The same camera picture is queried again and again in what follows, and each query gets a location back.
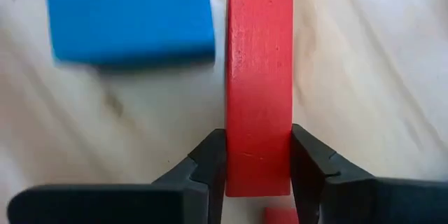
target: red wooden block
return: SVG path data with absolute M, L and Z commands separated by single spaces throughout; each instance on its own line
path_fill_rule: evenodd
M 293 0 L 228 0 L 229 197 L 290 194 Z
M 299 224 L 295 208 L 265 208 L 263 224 Z

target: blue block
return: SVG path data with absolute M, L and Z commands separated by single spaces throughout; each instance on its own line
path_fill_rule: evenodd
M 47 0 L 55 59 L 105 66 L 213 60 L 210 0 Z

